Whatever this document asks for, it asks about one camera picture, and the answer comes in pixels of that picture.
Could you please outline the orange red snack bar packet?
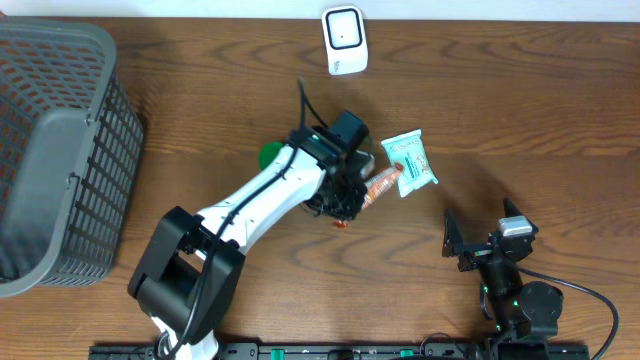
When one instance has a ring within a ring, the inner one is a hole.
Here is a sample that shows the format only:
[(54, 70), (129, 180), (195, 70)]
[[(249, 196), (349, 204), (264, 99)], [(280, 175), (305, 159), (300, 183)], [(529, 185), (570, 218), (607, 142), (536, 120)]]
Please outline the orange red snack bar packet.
[(384, 168), (375, 175), (362, 179), (358, 170), (345, 180), (343, 194), (339, 197), (334, 225), (346, 228), (355, 217), (398, 182), (403, 166), (399, 163)]

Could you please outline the mint green tissue pack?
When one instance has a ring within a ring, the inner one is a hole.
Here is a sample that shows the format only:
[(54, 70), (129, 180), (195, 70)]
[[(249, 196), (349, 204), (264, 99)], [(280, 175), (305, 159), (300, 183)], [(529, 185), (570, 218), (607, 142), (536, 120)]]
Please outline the mint green tissue pack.
[(439, 183), (429, 164), (421, 136), (422, 130), (416, 129), (381, 141), (389, 161), (403, 166), (397, 182), (402, 198), (429, 183)]

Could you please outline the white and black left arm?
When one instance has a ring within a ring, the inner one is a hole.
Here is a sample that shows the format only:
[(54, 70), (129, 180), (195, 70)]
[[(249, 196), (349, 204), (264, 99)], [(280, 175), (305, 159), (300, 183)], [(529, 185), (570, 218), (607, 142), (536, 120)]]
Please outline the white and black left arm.
[(252, 246), (285, 214), (351, 221), (361, 211), (374, 159), (369, 135), (349, 111), (330, 126), (294, 129), (274, 160), (219, 203), (191, 214), (176, 206), (157, 224), (128, 293), (160, 329), (155, 359), (212, 359)]

